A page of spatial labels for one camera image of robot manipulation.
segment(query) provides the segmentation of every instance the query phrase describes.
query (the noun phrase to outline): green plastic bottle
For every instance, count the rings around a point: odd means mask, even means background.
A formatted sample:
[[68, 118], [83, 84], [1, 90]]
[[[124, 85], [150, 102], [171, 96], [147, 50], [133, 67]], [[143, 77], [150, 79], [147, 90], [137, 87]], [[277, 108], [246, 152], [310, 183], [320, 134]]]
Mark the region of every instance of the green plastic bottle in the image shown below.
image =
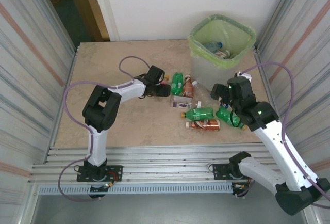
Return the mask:
[[[223, 106], [220, 106], [219, 107], [219, 110], [216, 112], [216, 116], [222, 120], [224, 120], [226, 123], [228, 123], [230, 126], [233, 126], [232, 125], [232, 122], [230, 120], [230, 111], [228, 109], [226, 109], [225, 107]], [[236, 116], [235, 113], [233, 113], [233, 123], [235, 126], [238, 125], [240, 119], [238, 116]], [[246, 129], [246, 125], [244, 125], [243, 123], [241, 123], [239, 126], [238, 126], [240, 129], [243, 129], [245, 130]]]
[[180, 95], [184, 87], [184, 75], [182, 73], [175, 73], [171, 84], [171, 93], [173, 95]]
[[197, 108], [191, 109], [188, 112], [181, 113], [182, 118], [188, 118], [191, 121], [205, 120], [205, 119], [214, 119], [213, 108]]

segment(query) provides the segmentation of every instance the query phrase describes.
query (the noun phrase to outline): trash bin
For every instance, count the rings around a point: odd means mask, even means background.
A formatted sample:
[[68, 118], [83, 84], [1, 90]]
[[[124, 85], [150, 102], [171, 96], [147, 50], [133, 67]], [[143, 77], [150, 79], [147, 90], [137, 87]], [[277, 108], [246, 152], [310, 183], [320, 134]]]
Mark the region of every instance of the trash bin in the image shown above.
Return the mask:
[[[211, 15], [204, 19], [188, 37], [193, 79], [210, 91], [216, 83], [226, 84], [255, 41], [255, 31], [233, 19], [223, 15]], [[222, 50], [230, 51], [235, 57], [223, 59], [215, 55], [203, 46], [210, 42], [221, 42]]]

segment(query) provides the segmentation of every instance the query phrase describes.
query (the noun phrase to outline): green trash bag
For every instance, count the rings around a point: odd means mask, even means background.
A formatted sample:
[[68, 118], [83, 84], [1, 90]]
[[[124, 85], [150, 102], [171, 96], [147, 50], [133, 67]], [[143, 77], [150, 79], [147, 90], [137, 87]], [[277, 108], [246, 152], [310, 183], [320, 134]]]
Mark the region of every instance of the green trash bag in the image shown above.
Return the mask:
[[[202, 57], [219, 69], [236, 66], [256, 41], [256, 32], [224, 15], [211, 15], [200, 22], [188, 36], [192, 57]], [[203, 44], [221, 42], [222, 50], [229, 50], [231, 59], [223, 59], [206, 49]]]

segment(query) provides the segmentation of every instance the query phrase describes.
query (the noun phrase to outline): marble surface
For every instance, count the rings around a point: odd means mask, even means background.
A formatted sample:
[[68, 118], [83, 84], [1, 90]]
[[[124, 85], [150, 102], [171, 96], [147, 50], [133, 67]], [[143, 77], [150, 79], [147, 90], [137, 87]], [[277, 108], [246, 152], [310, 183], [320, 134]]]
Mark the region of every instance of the marble surface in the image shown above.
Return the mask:
[[[170, 76], [178, 71], [190, 73], [191, 57], [186, 40], [128, 41], [82, 43], [74, 67], [71, 83], [95, 81], [108, 85], [121, 84], [130, 78], [118, 70], [119, 61], [128, 55], [145, 59], [150, 65], [165, 70]], [[255, 65], [250, 51], [243, 58], [239, 69], [242, 71]], [[136, 59], [127, 59], [123, 69], [132, 75], [146, 73], [148, 68]], [[252, 87], [257, 100], [266, 101], [267, 96], [259, 71], [251, 71]], [[70, 113], [84, 122], [84, 108], [94, 85], [78, 85], [68, 94], [67, 105]], [[219, 132], [188, 130], [180, 117], [183, 109], [170, 107], [170, 97], [146, 97], [131, 99], [120, 105], [114, 125], [108, 132], [107, 146], [144, 145], [187, 145], [208, 143], [260, 142], [249, 129], [242, 131], [221, 121]], [[69, 119], [63, 112], [55, 143], [59, 148], [87, 147], [88, 132]]]

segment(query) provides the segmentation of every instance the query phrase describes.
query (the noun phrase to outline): corrugated metal wall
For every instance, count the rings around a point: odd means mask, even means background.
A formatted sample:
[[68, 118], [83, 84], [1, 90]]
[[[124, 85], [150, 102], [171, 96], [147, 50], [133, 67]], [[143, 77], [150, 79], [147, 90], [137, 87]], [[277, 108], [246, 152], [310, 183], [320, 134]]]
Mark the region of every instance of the corrugated metal wall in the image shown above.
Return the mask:
[[73, 45], [48, 0], [0, 0], [0, 223], [15, 223], [48, 149]]
[[[295, 96], [287, 132], [304, 160], [330, 179], [330, 0], [283, 0], [258, 46], [262, 62], [285, 64], [294, 75]], [[285, 70], [265, 67], [283, 117], [290, 98]], [[322, 212], [330, 221], [329, 211]]]

